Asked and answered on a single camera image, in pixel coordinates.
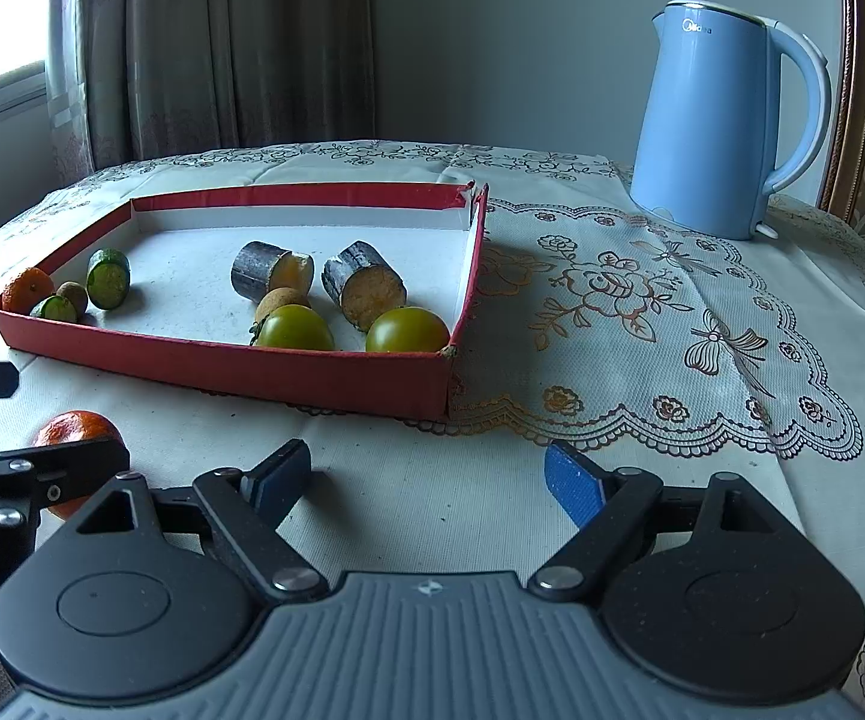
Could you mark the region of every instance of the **white tablecloth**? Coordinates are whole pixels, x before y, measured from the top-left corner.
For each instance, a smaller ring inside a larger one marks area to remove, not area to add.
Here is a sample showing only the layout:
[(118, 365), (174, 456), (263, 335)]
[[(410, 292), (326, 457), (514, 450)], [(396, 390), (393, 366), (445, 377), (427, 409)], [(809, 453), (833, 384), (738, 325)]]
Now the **white tablecloth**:
[[(543, 446), (565, 437), (601, 466), (641, 466), (671, 485), (743, 474), (865, 600), (865, 244), (789, 199), (770, 208), (776, 242), (682, 232), (643, 217), (626, 178), (602, 158), (388, 142), (104, 170), (0, 230), (0, 288), (137, 194), (488, 183), (489, 240), (453, 421), (202, 394), (33, 358), (0, 339), (0, 359), (22, 371), (17, 394), (0, 401), (0, 450), (26, 445), (62, 410), (96, 410), (151, 484), (184, 485), (303, 437), (322, 473), (280, 533), (331, 581), (346, 568), (512, 568), (525, 580), (575, 530), (543, 482)], [(41, 538), (57, 524), (45, 519)], [(865, 706), (865, 648), (847, 689)]]

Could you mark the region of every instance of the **electric kettle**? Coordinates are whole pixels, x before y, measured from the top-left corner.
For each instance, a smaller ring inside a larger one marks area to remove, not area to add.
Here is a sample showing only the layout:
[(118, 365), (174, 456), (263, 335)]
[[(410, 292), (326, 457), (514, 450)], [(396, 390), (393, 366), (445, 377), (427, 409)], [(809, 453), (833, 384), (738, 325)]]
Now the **electric kettle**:
[[(681, 226), (743, 240), (762, 224), (770, 194), (813, 162), (829, 125), (826, 58), (784, 23), (725, 5), (673, 0), (653, 20), (659, 60), (645, 108), (630, 193)], [(776, 167), (779, 60), (803, 74), (806, 129)]]

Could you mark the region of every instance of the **kettle handle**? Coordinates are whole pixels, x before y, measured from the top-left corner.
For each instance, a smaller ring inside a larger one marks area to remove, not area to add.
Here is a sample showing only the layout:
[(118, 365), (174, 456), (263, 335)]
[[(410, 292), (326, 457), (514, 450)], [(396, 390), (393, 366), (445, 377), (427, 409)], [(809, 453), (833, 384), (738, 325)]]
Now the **kettle handle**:
[(770, 30), (772, 43), (779, 52), (784, 53), (799, 67), (806, 81), (806, 93), (809, 96), (808, 124), (796, 146), (792, 156), (780, 167), (772, 170), (765, 177), (762, 189), (766, 194), (779, 191), (789, 186), (806, 171), (813, 159), (822, 148), (829, 125), (830, 98), (832, 89), (829, 84), (829, 73), (826, 70), (826, 57), (818, 50), (815, 43), (805, 35), (789, 29), (782, 22), (772, 19), (762, 19)]

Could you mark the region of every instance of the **kettle lid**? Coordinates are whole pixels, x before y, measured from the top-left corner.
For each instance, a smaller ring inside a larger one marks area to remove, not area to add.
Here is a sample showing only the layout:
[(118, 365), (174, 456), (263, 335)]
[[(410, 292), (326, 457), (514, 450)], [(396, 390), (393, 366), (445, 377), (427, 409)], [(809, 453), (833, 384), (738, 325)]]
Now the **kettle lid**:
[(719, 13), (726, 13), (730, 16), (735, 16), (738, 19), (745, 19), (748, 22), (757, 23), (760, 26), (772, 26), (772, 19), (763, 19), (760, 16), (753, 16), (751, 13), (746, 13), (744, 10), (738, 10), (728, 5), (720, 5), (718, 2), (710, 2), (708, 0), (669, 0), (666, 7), (679, 5), (681, 7), (692, 7), (700, 10), (716, 10)]

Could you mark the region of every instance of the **curtain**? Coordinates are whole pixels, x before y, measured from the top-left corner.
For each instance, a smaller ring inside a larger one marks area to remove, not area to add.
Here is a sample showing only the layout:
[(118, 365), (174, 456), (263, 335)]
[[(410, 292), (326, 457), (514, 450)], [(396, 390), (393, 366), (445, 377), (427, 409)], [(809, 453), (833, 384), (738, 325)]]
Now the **curtain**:
[(50, 0), (57, 172), (375, 135), (369, 0)]

